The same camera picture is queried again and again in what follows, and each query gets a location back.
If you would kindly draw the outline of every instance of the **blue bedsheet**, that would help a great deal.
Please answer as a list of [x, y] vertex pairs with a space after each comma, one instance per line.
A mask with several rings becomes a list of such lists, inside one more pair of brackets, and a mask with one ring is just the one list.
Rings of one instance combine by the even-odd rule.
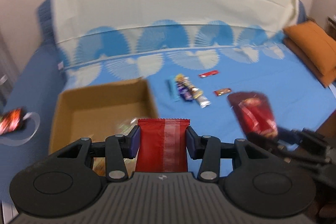
[[[36, 112], [41, 123], [33, 138], [21, 146], [7, 146], [0, 140], [0, 201], [11, 204], [9, 184], [12, 178], [22, 169], [48, 155], [55, 105], [65, 83], [63, 73], [58, 70], [58, 62], [55, 45], [41, 45], [15, 83], [5, 106], [5, 112], [17, 107]], [[34, 128], [34, 121], [29, 119], [25, 129], [0, 138], [22, 140], [31, 136]]]
[[[315, 130], [336, 109], [336, 99], [330, 89], [324, 89], [283, 44], [276, 43], [276, 46], [283, 55], [279, 50], [271, 51], [267, 44], [253, 47], [258, 52], [256, 62], [227, 54], [234, 51], [234, 47], [168, 50], [99, 61], [72, 68], [73, 71], [82, 70], [83, 74], [69, 74], [66, 89], [75, 87], [80, 80], [82, 85], [98, 85], [135, 78], [140, 72], [146, 76], [147, 72], [160, 117], [188, 118], [199, 135], [213, 135], [222, 142], [233, 142], [243, 137], [227, 96], [217, 97], [213, 93], [220, 88], [231, 88], [233, 92], [263, 92], [270, 100], [278, 125]], [[198, 74], [214, 69], [220, 73], [199, 78]], [[211, 105], [201, 109], [195, 101], [174, 102], [170, 98], [167, 79], [178, 73], [188, 76], [196, 87], [202, 89]], [[189, 159], [188, 165], [190, 171], [197, 173], [200, 161]], [[222, 160], [221, 175], [227, 175], [231, 170], [231, 161]]]

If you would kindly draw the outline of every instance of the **open cardboard box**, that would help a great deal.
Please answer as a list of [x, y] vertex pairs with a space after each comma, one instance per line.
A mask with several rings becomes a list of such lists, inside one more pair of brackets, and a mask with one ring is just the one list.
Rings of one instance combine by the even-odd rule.
[[158, 118], [144, 79], [67, 90], [58, 98], [49, 153], [82, 137], [104, 141], [118, 133], [118, 124], [135, 117]]

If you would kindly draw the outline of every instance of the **red snack bar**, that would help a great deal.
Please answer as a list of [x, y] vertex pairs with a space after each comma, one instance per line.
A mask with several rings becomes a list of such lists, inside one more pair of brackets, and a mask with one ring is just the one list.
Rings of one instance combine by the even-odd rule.
[[231, 91], [232, 91], [231, 89], [229, 89], [229, 88], [225, 88], [225, 89], [215, 90], [214, 93], [215, 93], [217, 96], [221, 96], [221, 95], [230, 93]]
[[266, 95], [257, 92], [237, 92], [228, 100], [245, 134], [255, 132], [268, 138], [278, 136], [271, 107]]
[[140, 148], [135, 171], [187, 172], [187, 119], [139, 119]]
[[218, 70], [212, 70], [212, 71], [209, 71], [209, 72], [206, 72], [206, 73], [201, 73], [200, 75], [198, 75], [200, 78], [204, 78], [204, 77], [207, 77], [207, 76], [210, 76], [210, 75], [216, 75], [218, 74], [219, 71]]

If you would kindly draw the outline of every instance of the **red wrapper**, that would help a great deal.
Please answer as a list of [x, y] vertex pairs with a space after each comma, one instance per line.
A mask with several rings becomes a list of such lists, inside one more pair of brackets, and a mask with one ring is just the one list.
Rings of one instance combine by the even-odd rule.
[[219, 71], [218, 70], [212, 70], [212, 71], [209, 71], [209, 72], [206, 72], [206, 73], [202, 73], [200, 75], [198, 75], [200, 78], [204, 78], [204, 77], [207, 77], [207, 76], [210, 76], [210, 75], [216, 75], [218, 74]]
[[0, 115], [0, 135], [13, 132], [22, 125], [22, 109], [17, 108], [7, 112], [3, 116]]
[[266, 95], [237, 92], [229, 94], [227, 98], [245, 134], [255, 132], [268, 138], [278, 136], [277, 124]]
[[221, 96], [224, 94], [228, 94], [230, 93], [232, 90], [229, 88], [224, 88], [224, 89], [220, 89], [220, 90], [215, 90], [214, 93], [216, 94], [216, 96]]
[[140, 148], [135, 171], [187, 172], [187, 119], [139, 119]]

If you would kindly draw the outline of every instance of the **orange cushion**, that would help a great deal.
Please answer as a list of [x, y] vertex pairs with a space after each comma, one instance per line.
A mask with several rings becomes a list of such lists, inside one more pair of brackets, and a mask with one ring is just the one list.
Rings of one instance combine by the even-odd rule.
[[336, 67], [336, 41], [312, 21], [283, 29], [323, 75]]
[[336, 68], [333, 68], [328, 74], [322, 75], [322, 73], [319, 72], [313, 62], [311, 62], [308, 56], [303, 52], [303, 50], [301, 50], [290, 38], [285, 38], [283, 42], [287, 48], [289, 48], [298, 58], [301, 59], [301, 61], [307, 66], [308, 69], [310, 69], [310, 71], [325, 88], [336, 79]]

